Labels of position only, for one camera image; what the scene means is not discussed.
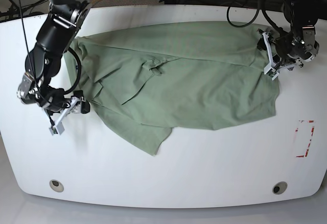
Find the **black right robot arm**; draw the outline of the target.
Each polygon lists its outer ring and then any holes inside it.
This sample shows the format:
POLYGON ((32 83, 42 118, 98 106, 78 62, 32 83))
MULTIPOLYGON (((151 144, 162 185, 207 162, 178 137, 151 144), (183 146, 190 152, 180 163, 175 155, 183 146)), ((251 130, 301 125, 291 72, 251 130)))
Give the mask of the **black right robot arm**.
POLYGON ((53 88, 51 79, 61 68, 63 54, 76 53, 70 44, 81 29, 89 13, 90 0, 49 0, 49 13, 41 26, 36 43, 28 51, 25 60, 25 73, 18 87, 17 96, 23 104, 37 104, 48 116, 72 107, 71 93, 78 82, 69 90, 53 88))

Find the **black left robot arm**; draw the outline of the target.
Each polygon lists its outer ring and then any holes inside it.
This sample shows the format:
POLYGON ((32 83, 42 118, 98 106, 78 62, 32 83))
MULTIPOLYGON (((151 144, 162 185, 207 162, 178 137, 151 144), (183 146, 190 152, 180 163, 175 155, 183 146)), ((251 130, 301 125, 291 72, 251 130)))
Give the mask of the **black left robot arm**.
POLYGON ((315 39, 315 24, 318 22, 320 0, 282 0, 282 12, 290 24, 290 31, 279 27, 266 12, 266 0, 261 0, 261 12, 271 30, 258 30, 261 39, 259 50, 265 50, 268 64, 264 74, 276 78, 282 69, 292 70, 312 61, 319 52, 315 39))

